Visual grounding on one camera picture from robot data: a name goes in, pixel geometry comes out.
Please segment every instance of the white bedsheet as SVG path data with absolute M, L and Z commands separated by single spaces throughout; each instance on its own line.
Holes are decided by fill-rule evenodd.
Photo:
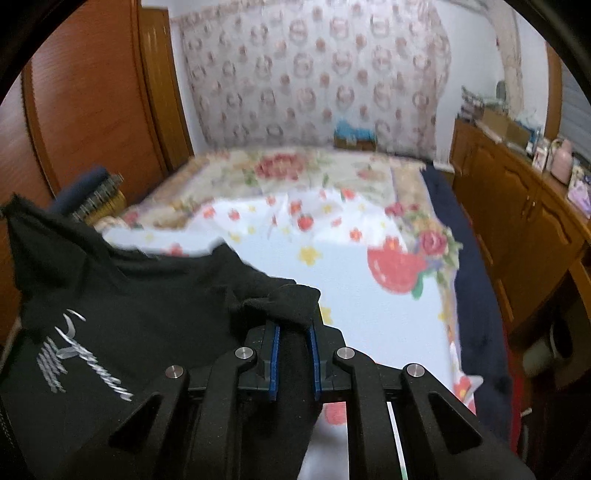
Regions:
M 315 189 L 219 200 L 182 231 L 113 227 L 104 236 L 121 248 L 171 255 L 204 254 L 223 240 L 268 275 L 318 288 L 323 321 L 375 362 L 420 363 L 451 391 L 463 376 L 435 277 L 417 281 L 421 254 L 408 252 L 393 218 L 358 194 Z M 348 478 L 344 404 L 325 405 L 316 424 L 300 479 L 318 478 Z

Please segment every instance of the bed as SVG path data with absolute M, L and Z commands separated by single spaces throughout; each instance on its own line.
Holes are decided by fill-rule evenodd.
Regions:
M 117 247 L 169 255 L 199 255 L 223 238 L 265 273 L 318 288 L 323 321 L 348 345 L 383 364 L 424 364 L 508 440 L 501 315 L 476 239 L 433 166 L 303 148 L 208 153 L 98 229 Z M 403 273 L 387 272 L 384 255 L 399 248 Z M 346 460 L 345 408 L 328 404 L 300 478 L 345 478 Z

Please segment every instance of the window blind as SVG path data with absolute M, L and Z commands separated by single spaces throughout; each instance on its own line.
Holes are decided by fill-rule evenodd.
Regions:
M 560 136 L 573 149 L 591 160 L 591 105 L 564 63 L 562 63 L 562 116 Z

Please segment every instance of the dark blue pillow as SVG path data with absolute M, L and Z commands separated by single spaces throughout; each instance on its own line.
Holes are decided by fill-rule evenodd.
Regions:
M 109 172 L 104 167 L 95 167 L 80 175 L 69 187 L 57 194 L 53 203 L 47 209 L 50 213 L 70 215 L 82 205 L 96 188 L 109 178 Z

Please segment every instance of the pink thermos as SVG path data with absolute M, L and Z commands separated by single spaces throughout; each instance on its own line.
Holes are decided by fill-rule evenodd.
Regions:
M 565 185 L 570 182 L 570 174 L 573 170 L 573 144 L 564 140 L 562 146 L 554 153 L 552 160 L 552 175 Z

